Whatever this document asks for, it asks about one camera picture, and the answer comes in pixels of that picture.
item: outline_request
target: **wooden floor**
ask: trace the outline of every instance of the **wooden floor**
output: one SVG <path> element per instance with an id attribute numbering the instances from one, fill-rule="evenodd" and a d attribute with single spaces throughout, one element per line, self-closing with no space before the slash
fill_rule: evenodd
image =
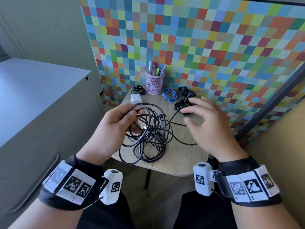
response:
<path id="1" fill-rule="evenodd" d="M 125 165 L 113 158 L 107 161 L 106 169 L 123 173 L 121 190 L 137 229 L 172 228 L 180 209 L 181 196 L 195 190 L 193 176 L 176 177 L 152 171 L 148 190 L 144 190 L 147 169 Z"/>

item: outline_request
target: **pen holder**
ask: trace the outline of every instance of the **pen holder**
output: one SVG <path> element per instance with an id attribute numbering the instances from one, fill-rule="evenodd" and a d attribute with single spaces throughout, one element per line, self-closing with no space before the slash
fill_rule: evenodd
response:
<path id="1" fill-rule="evenodd" d="M 152 76 L 146 73 L 146 91 L 148 94 L 158 95 L 162 92 L 164 76 L 165 72 L 162 76 Z"/>

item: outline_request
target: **fingernail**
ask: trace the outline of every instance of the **fingernail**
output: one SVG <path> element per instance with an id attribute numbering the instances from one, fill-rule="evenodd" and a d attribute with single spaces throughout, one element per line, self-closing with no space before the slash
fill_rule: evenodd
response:
<path id="1" fill-rule="evenodd" d="M 135 110 L 130 111 L 129 114 L 132 115 L 133 117 L 137 116 L 137 112 Z"/>

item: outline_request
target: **blue cable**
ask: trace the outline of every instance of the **blue cable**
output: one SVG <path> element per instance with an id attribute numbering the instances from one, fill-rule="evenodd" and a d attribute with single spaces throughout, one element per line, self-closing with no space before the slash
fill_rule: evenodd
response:
<path id="1" fill-rule="evenodd" d="M 171 96 L 167 96 L 166 95 L 166 93 L 168 93 L 168 92 L 170 92 L 170 93 L 172 93 L 173 95 L 171 95 Z M 162 91 L 162 96 L 164 96 L 164 98 L 166 99 L 166 100 L 168 100 L 170 103 L 175 103 L 176 102 L 176 100 L 177 100 L 177 92 L 175 92 L 173 89 L 171 89 L 171 88 L 164 88 L 163 89 L 163 91 Z"/>

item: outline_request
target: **wooden tabletop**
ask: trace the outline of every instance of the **wooden tabletop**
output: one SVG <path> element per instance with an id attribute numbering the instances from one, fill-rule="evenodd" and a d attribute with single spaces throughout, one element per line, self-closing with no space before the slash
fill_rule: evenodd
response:
<path id="1" fill-rule="evenodd" d="M 124 98 L 121 104 L 131 103 L 130 94 L 131 91 L 128 92 L 127 96 Z M 176 110 L 174 110 L 174 104 L 171 104 L 170 102 L 165 100 L 161 94 L 157 96 L 145 94 L 141 96 L 141 98 L 143 103 L 158 105 L 166 115 L 167 120 L 170 120 L 173 114 L 176 112 Z M 149 107 L 154 109 L 157 113 L 160 112 L 160 110 L 158 110 L 156 107 Z M 177 113 L 173 118 L 172 122 L 184 124 L 183 118 L 183 114 Z M 189 118 L 191 118 L 195 123 L 198 124 L 201 124 L 203 122 L 203 118 L 195 114 L 190 114 Z M 141 127 L 145 125 L 140 121 L 139 124 Z M 171 126 L 173 127 L 173 134 L 179 140 L 185 143 L 196 143 L 186 126 L 180 126 L 175 124 L 171 124 Z M 131 143 L 132 142 L 126 136 L 124 144 L 130 145 Z M 128 163 L 135 162 L 137 160 L 133 155 L 132 150 L 133 147 L 121 147 L 122 158 Z M 151 144 L 147 144 L 144 147 L 144 150 L 145 154 L 147 154 L 148 156 L 154 156 L 157 154 L 155 147 Z M 112 157 L 118 161 L 121 161 L 118 152 L 113 154 Z M 153 163 L 139 161 L 135 165 L 175 176 L 188 176 L 193 174 L 193 166 L 195 164 L 197 164 L 198 162 L 206 162 L 207 159 L 208 153 L 203 151 L 198 145 L 183 145 L 173 138 L 172 141 L 167 144 L 165 154 L 160 160 Z"/>

